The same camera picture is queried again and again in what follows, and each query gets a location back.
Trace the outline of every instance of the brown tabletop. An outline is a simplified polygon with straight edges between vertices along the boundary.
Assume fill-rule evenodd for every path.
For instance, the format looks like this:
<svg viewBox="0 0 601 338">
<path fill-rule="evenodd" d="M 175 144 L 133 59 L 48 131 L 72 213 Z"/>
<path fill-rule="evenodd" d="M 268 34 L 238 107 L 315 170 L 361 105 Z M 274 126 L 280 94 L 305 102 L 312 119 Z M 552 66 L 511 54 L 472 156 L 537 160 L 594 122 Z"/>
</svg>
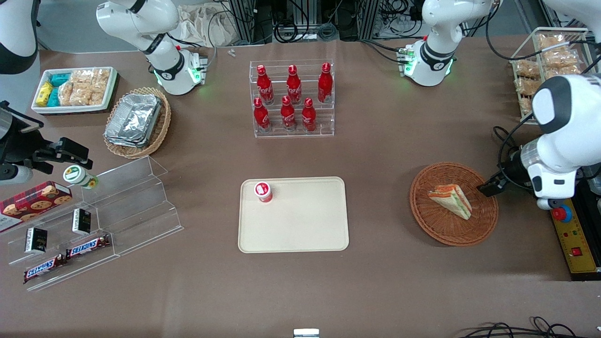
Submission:
<svg viewBox="0 0 601 338">
<path fill-rule="evenodd" d="M 510 55 L 522 40 L 494 42 Z M 475 247 L 439 244 L 411 214 L 409 187 L 420 169 L 455 161 L 489 177 L 499 147 L 491 128 L 517 120 L 505 61 L 480 38 L 465 39 L 457 57 L 441 85 L 424 88 L 360 43 L 272 43 L 236 48 L 235 58 L 219 51 L 206 85 L 168 96 L 173 119 L 153 155 L 169 170 L 166 193 L 185 230 L 40 292 L 25 291 L 22 272 L 3 263 L 0 336 L 259 338 L 316 327 L 323 337 L 452 337 L 484 322 L 530 327 L 533 315 L 595 335 L 601 284 L 568 281 L 549 213 L 527 193 L 510 188 L 498 197 L 499 223 Z M 335 60 L 336 136 L 256 140 L 249 61 L 307 58 Z M 140 52 L 42 52 L 41 59 L 43 69 L 115 67 L 118 97 L 157 87 Z M 101 173 L 128 161 L 106 149 L 106 117 L 48 117 L 42 133 L 89 147 L 92 172 Z M 524 127 L 517 139 L 537 131 Z M 65 168 L 2 187 L 0 198 L 48 178 L 60 182 Z M 348 249 L 240 252 L 240 184 L 310 176 L 344 179 Z"/>
</svg>

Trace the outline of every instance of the wicker basket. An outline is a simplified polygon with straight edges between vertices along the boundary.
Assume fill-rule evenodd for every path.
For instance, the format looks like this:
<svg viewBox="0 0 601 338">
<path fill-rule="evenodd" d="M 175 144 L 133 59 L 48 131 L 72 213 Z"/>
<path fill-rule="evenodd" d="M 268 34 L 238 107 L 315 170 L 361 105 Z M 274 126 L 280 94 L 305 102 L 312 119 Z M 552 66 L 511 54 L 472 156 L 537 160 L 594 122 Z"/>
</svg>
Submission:
<svg viewBox="0 0 601 338">
<path fill-rule="evenodd" d="M 161 100 L 161 106 L 160 106 L 160 111 L 159 111 L 160 115 L 154 126 L 152 136 L 150 137 L 150 142 L 148 143 L 148 145 L 146 147 L 134 148 L 134 147 L 118 146 L 116 144 L 110 143 L 109 141 L 107 141 L 105 139 L 105 144 L 108 147 L 108 149 L 111 151 L 111 153 L 113 153 L 115 155 L 123 156 L 125 158 L 136 159 L 136 158 L 141 158 L 141 157 L 144 157 L 144 156 L 154 153 L 159 148 L 161 143 L 163 143 L 163 140 L 165 139 L 165 136 L 167 135 L 167 129 L 169 129 L 169 123 L 171 122 L 171 108 L 169 107 L 169 102 L 167 102 L 167 98 L 165 97 L 165 95 L 155 88 L 144 87 L 144 88 L 134 89 L 134 90 L 130 91 L 128 94 L 153 94 L 156 97 L 160 98 L 160 100 Z M 111 110 L 111 114 L 109 115 L 106 125 L 108 125 L 111 122 L 111 119 L 112 119 L 113 115 L 115 114 L 115 110 L 117 109 L 117 106 L 119 105 L 119 103 L 121 103 L 121 100 L 123 100 L 124 97 L 125 97 L 125 95 L 123 97 L 121 97 L 121 99 L 119 99 L 119 101 L 113 106 L 113 109 Z"/>
<path fill-rule="evenodd" d="M 436 185 L 458 184 L 472 205 L 469 220 L 455 215 L 428 197 Z M 496 226 L 499 206 L 495 197 L 485 197 L 477 186 L 484 179 L 471 168 L 452 162 L 440 162 L 424 168 L 413 180 L 409 199 L 419 226 L 437 241 L 458 247 L 476 245 L 485 240 Z"/>
</svg>

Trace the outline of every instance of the red cookie box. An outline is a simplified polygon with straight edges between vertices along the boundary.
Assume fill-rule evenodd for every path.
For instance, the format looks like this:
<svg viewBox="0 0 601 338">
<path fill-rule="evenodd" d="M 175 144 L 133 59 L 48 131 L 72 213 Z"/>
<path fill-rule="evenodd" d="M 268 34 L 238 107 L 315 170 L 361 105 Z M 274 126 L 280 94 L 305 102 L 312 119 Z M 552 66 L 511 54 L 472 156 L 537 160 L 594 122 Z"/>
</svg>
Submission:
<svg viewBox="0 0 601 338">
<path fill-rule="evenodd" d="M 28 221 L 73 199 L 71 190 L 53 181 L 21 192 L 0 203 L 0 232 Z"/>
</svg>

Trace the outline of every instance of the coca-cola bottle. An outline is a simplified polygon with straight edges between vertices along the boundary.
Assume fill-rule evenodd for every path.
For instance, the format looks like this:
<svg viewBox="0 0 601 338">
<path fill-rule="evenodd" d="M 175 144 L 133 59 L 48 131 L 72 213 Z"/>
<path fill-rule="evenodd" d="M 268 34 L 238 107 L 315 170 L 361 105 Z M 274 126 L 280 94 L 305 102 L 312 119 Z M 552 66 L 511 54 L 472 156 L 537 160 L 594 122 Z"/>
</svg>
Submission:
<svg viewBox="0 0 601 338">
<path fill-rule="evenodd" d="M 314 132 L 315 131 L 315 119 L 317 114 L 315 113 L 315 108 L 313 108 L 313 100 L 310 97 L 305 99 L 305 107 L 302 109 L 302 126 L 305 129 L 305 132 Z"/>
<path fill-rule="evenodd" d="M 273 104 L 273 85 L 271 79 L 267 75 L 265 66 L 260 64 L 257 66 L 257 87 L 259 88 L 259 95 L 261 96 L 263 103 L 266 105 Z"/>
<path fill-rule="evenodd" d="M 332 65 L 329 63 L 322 64 L 322 74 L 319 76 L 317 81 L 317 99 L 321 103 L 332 103 L 332 86 L 334 85 L 334 79 L 332 79 Z"/>
<path fill-rule="evenodd" d="M 294 120 L 294 107 L 291 104 L 290 96 L 282 97 L 282 109 L 279 111 L 282 114 L 282 122 L 284 129 L 289 132 L 296 130 L 296 121 Z"/>
<path fill-rule="evenodd" d="M 271 131 L 271 122 L 269 121 L 269 115 L 267 108 L 263 106 L 263 102 L 259 97 L 254 100 L 255 105 L 255 121 L 260 133 L 268 133 Z"/>
<path fill-rule="evenodd" d="M 296 72 L 295 65 L 288 66 L 288 81 L 286 81 L 286 85 L 288 86 L 288 96 L 290 96 L 293 105 L 301 102 L 301 79 L 299 79 Z"/>
</svg>

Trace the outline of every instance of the white bottle with green label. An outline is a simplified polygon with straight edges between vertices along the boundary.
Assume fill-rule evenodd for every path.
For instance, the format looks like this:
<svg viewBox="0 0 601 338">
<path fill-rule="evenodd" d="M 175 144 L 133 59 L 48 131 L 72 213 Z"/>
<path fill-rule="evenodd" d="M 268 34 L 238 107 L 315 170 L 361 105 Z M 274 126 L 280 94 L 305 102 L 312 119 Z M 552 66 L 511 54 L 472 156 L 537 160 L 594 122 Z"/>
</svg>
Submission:
<svg viewBox="0 0 601 338">
<path fill-rule="evenodd" d="M 71 165 L 65 169 L 63 179 L 71 184 L 79 185 L 83 189 L 93 189 L 98 185 L 98 177 L 88 173 L 79 165 Z"/>
</svg>

